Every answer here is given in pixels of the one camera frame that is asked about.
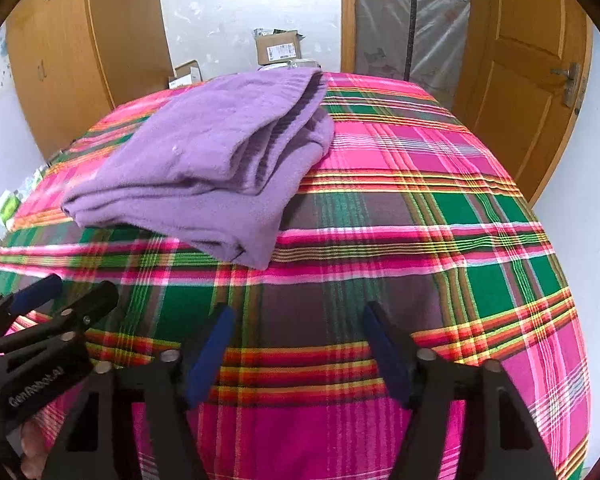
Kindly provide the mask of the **person's left hand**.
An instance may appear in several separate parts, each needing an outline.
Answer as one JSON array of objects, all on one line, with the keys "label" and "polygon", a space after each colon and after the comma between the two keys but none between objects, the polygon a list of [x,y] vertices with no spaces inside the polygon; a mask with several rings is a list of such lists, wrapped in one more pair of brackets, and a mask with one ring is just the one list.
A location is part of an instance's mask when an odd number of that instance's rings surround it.
[{"label": "person's left hand", "polygon": [[47,460],[47,450],[41,429],[34,420],[25,422],[20,429],[22,447],[21,471],[27,479],[41,479]]}]

